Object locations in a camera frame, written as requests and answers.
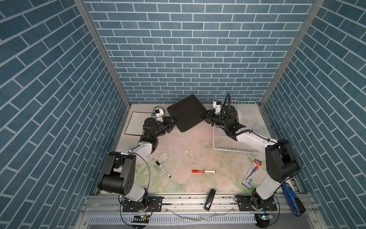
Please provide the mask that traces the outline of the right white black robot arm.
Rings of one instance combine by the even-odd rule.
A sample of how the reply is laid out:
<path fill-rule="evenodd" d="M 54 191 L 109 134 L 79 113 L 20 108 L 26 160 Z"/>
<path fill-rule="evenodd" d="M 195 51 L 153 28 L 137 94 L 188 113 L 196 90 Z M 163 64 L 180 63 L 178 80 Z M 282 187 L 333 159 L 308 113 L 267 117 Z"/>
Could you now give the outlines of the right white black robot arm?
<path fill-rule="evenodd" d="M 201 112 L 200 116 L 211 126 L 224 130 L 231 139 L 265 153 L 267 174 L 261 184 L 252 191 L 251 202 L 254 209 L 266 208 L 280 186 L 300 172 L 302 164 L 299 163 L 289 141 L 267 138 L 247 129 L 238 122 L 233 106 L 224 106 L 218 114 L 214 109 L 207 110 Z"/>

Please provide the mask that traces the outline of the black square plate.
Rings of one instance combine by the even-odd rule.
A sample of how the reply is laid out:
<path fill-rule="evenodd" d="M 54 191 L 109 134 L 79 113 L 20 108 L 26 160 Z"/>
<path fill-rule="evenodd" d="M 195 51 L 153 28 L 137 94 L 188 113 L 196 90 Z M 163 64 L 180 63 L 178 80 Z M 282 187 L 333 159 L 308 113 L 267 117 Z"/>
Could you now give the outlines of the black square plate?
<path fill-rule="evenodd" d="M 194 94 L 191 94 L 169 106 L 167 111 L 170 116 L 178 118 L 176 126 L 183 133 L 201 123 L 205 119 L 201 113 L 205 113 L 207 109 Z"/>

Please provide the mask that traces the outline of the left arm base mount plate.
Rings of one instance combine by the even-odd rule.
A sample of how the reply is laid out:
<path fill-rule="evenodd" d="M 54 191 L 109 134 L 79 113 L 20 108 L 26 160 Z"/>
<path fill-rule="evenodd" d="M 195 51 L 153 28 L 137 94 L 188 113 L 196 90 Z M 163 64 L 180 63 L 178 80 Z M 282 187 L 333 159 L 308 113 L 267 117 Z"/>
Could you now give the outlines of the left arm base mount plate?
<path fill-rule="evenodd" d="M 163 203 L 162 196 L 149 196 L 143 198 L 141 202 L 122 201 L 123 212 L 161 212 Z"/>

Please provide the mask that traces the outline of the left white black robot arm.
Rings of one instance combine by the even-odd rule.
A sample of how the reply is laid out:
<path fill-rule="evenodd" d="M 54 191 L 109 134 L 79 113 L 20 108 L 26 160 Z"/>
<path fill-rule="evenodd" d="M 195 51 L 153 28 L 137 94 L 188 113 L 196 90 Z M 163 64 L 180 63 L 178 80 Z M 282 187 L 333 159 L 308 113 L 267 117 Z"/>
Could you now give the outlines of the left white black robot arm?
<path fill-rule="evenodd" d="M 147 118 L 143 125 L 143 135 L 136 146 L 108 154 L 97 183 L 98 189 L 121 195 L 130 201 L 135 211 L 147 210 L 148 190 L 134 184 L 136 160 L 153 153 L 158 145 L 158 137 L 170 133 L 178 120 L 178 117 L 172 116 L 165 116 L 162 121 Z"/>

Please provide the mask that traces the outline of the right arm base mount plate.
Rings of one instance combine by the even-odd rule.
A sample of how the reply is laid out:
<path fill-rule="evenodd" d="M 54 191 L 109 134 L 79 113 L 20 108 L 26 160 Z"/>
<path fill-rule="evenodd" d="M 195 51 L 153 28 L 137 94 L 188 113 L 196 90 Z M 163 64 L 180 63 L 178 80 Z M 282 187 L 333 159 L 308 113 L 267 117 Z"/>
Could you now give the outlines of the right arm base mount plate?
<path fill-rule="evenodd" d="M 240 211 L 264 211 L 264 210 L 277 210 L 277 205 L 273 197 L 267 200 L 262 200 L 258 196 L 243 196 L 235 195 L 235 202 L 238 204 Z"/>

